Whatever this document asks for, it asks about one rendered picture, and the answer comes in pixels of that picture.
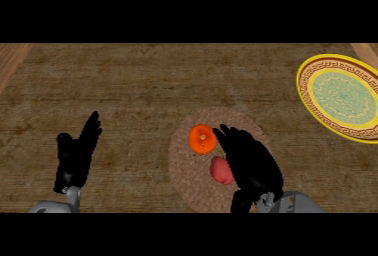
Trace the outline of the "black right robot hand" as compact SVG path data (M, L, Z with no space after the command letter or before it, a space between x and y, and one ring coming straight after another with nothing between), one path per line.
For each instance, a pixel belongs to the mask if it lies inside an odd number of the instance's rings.
M246 214L264 194L273 194L273 201L283 196L282 172L270 151L245 130L221 124L213 132L238 185L230 212Z

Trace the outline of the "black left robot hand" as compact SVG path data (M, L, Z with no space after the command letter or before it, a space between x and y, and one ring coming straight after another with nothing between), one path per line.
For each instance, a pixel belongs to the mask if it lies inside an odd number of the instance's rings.
M87 181L91 165L91 155L102 134L99 113L93 112L77 138L69 133L60 133L57 142L57 170L53 191L65 194L68 188L81 188Z

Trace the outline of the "red chili pepper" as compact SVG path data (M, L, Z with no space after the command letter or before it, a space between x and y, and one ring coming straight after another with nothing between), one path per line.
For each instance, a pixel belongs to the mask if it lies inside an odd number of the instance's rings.
M213 179L223 185L233 182L233 174L224 158L214 156L210 165L210 174Z

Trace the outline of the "orange bell pepper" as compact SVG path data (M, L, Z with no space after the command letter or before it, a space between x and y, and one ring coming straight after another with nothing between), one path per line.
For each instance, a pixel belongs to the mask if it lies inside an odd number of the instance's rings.
M217 145L213 128L207 124L196 124L189 130L189 147L196 154L208 154Z

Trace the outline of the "round brown woven placemat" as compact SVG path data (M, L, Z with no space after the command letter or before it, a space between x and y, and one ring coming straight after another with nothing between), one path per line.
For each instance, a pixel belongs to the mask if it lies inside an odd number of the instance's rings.
M229 107L208 107L195 111L182 121L171 136L168 147L168 171L171 183L190 209L199 213L229 213L238 185L218 183L210 174L214 157L224 155L220 145L202 155L189 146L189 130L198 124L211 127L235 127L245 130L266 148L269 139L252 118Z

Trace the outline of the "yellow patterned plate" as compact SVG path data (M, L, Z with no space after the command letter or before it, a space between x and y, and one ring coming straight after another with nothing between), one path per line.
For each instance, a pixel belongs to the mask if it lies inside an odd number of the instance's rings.
M303 105L325 128L345 139L378 144L378 70L340 54L319 54L295 76Z

